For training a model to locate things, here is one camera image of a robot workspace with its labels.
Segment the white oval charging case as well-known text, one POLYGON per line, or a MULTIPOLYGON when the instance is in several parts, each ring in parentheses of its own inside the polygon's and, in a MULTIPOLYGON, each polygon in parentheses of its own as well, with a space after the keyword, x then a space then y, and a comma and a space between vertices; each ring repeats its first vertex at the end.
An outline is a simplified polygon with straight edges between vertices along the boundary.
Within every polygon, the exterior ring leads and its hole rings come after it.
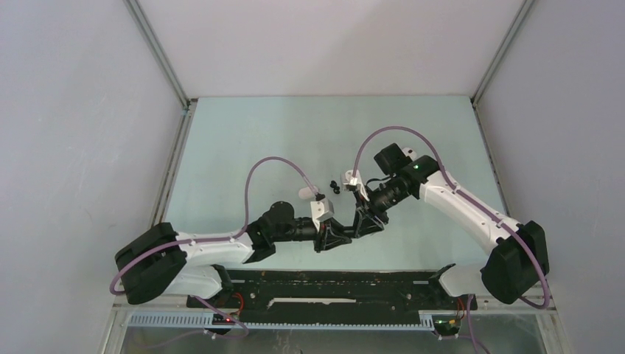
POLYGON ((302 200, 315 199, 317 193, 318 193, 318 188, 316 186, 303 187, 298 191, 298 197, 302 200))

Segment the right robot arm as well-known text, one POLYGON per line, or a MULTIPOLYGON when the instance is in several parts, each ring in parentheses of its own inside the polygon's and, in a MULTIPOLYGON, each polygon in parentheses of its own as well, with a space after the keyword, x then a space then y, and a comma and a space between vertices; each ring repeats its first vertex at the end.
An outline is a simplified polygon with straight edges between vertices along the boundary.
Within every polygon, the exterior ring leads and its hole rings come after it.
POLYGON ((520 223, 483 204, 444 174, 430 156, 417 156, 411 149, 391 144, 374 160, 388 177, 377 189, 369 189, 354 170, 342 177, 374 221, 387 224, 386 212, 414 197, 455 221, 488 257, 485 265, 452 264, 440 270, 428 289, 437 308, 448 308, 459 296, 484 292, 511 305, 548 274, 545 231, 538 223, 520 223))

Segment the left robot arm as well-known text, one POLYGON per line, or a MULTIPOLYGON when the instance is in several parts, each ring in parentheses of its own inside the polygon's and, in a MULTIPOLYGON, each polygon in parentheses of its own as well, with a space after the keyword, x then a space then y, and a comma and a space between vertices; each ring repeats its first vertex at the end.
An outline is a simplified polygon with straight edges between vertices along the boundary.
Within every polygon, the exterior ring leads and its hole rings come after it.
POLYGON ((324 219, 326 204, 312 203, 312 216, 295 216, 294 208, 278 201, 244 232, 190 234, 176 232, 169 222, 152 226, 119 250, 114 259, 131 305, 150 302, 161 295, 189 295, 224 307, 233 297, 225 267, 260 262, 276 253, 280 242, 311 241, 316 252, 349 244, 351 226, 324 219))

